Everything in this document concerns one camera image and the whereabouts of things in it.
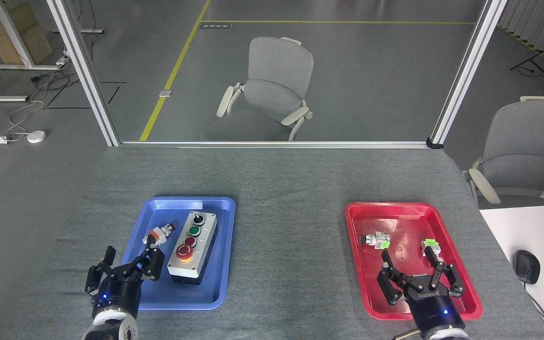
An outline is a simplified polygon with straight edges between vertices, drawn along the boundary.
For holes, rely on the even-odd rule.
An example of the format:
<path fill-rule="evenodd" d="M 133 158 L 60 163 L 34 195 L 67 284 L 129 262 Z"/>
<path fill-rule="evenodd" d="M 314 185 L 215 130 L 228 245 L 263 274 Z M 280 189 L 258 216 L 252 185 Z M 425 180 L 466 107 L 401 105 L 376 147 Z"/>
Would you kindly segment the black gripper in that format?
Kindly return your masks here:
<path fill-rule="evenodd" d="M 137 317 L 142 281 L 157 281 L 165 263 L 165 255 L 156 246 L 155 241 L 153 235 L 148 235 L 143 252 L 132 262 L 121 265 L 121 274 L 117 275 L 116 280 L 106 277 L 102 281 L 104 273 L 114 275 L 111 266 L 116 250 L 112 246 L 107 247 L 103 260 L 89 267 L 85 292 L 94 296 L 92 297 L 92 318 L 112 308 L 127 312 L 134 318 Z"/>
<path fill-rule="evenodd" d="M 407 304 L 422 337 L 434 337 L 450 328 L 465 329 L 466 325 L 449 297 L 460 298 L 466 292 L 458 269 L 440 260 L 432 249 L 426 249 L 425 256 L 434 267 L 434 274 L 407 276 L 395 269 L 387 249 L 382 250 L 382 269 L 376 279 L 387 303 L 394 306 L 407 292 Z M 448 279 L 449 288 L 440 283 L 442 273 Z"/>

